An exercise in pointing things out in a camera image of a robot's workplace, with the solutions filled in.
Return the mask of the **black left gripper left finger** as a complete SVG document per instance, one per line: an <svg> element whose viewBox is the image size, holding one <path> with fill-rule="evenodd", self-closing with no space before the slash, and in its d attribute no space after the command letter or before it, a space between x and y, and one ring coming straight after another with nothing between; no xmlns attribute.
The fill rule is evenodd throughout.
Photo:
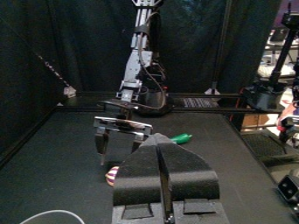
<svg viewBox="0 0 299 224"><path fill-rule="evenodd" d="M164 159L158 143L162 137L160 133L150 135L119 164L113 186L114 206L161 201Z"/></svg>

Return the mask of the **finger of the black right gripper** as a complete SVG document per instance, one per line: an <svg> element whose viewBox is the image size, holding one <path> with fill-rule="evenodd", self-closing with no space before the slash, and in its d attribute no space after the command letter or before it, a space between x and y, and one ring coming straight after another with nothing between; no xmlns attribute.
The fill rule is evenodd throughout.
<svg viewBox="0 0 299 224"><path fill-rule="evenodd" d="M97 154L99 155L99 164L105 163L106 148L107 148L107 131L105 129L97 129L94 134L94 142Z"/></svg>
<svg viewBox="0 0 299 224"><path fill-rule="evenodd" d="M133 140L133 144L131 144L131 150L130 152L134 152L136 149L138 148L140 144L144 141L145 136L144 135L136 135L134 136L134 140Z"/></svg>

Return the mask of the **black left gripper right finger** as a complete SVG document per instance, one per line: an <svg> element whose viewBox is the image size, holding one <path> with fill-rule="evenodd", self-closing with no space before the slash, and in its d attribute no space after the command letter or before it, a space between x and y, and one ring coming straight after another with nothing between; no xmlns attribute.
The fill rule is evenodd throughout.
<svg viewBox="0 0 299 224"><path fill-rule="evenodd" d="M205 160L160 133L154 135L154 142L169 175L172 200L216 200L220 197L218 178Z"/></svg>

